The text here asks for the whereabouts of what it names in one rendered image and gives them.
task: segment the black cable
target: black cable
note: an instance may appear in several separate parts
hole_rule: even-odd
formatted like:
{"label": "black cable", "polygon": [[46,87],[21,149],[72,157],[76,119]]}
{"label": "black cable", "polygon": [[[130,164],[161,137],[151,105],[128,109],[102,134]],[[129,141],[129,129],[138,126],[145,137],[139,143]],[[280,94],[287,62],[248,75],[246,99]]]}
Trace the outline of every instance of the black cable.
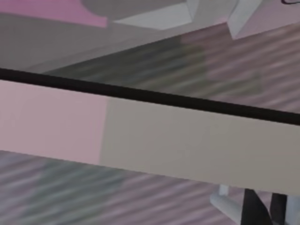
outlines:
{"label": "black cable", "polygon": [[281,0],[281,3],[284,5],[293,5],[293,4],[298,4],[300,3],[300,1],[296,1],[296,2],[287,2],[286,0]]}

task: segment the black stripe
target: black stripe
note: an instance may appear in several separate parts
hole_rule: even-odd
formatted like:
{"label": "black stripe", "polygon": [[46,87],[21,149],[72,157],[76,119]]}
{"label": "black stripe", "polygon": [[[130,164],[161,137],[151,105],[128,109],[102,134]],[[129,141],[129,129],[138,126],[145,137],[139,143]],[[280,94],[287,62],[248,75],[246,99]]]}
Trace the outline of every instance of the black stripe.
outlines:
{"label": "black stripe", "polygon": [[258,120],[267,120],[284,124],[300,125],[300,115],[292,112],[281,112],[271,109],[262,109],[252,106],[177,96],[95,82],[79,81],[50,75],[39,75],[0,68],[0,80],[33,84],[63,90],[72,90],[115,98],[124,98],[155,104],[170,105]]}

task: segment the pink panel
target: pink panel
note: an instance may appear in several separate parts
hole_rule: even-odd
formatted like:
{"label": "pink panel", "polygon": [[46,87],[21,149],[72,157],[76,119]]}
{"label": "pink panel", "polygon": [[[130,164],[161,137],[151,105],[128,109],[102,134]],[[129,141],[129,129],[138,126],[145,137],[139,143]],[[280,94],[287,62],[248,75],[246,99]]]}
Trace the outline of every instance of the pink panel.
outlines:
{"label": "pink panel", "polygon": [[107,97],[0,81],[0,150],[98,164]]}
{"label": "pink panel", "polygon": [[106,27],[107,18],[88,11],[81,0],[1,0],[0,12]]}

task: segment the beige panel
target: beige panel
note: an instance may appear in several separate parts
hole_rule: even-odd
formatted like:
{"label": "beige panel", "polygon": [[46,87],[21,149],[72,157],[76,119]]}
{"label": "beige panel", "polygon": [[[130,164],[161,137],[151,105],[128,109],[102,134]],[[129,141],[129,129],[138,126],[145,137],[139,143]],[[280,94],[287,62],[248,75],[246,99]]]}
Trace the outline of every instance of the beige panel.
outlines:
{"label": "beige panel", "polygon": [[300,195],[300,127],[122,99],[100,164]]}

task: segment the pink shape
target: pink shape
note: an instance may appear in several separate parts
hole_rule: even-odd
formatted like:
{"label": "pink shape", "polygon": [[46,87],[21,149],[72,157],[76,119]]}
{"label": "pink shape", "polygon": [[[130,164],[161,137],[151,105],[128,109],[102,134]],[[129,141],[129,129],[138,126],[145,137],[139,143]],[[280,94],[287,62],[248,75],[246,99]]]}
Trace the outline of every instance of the pink shape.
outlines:
{"label": "pink shape", "polygon": [[107,27],[107,18],[91,13],[81,0],[1,0],[0,12]]}
{"label": "pink shape", "polygon": [[99,164],[107,97],[0,81],[0,150]]}

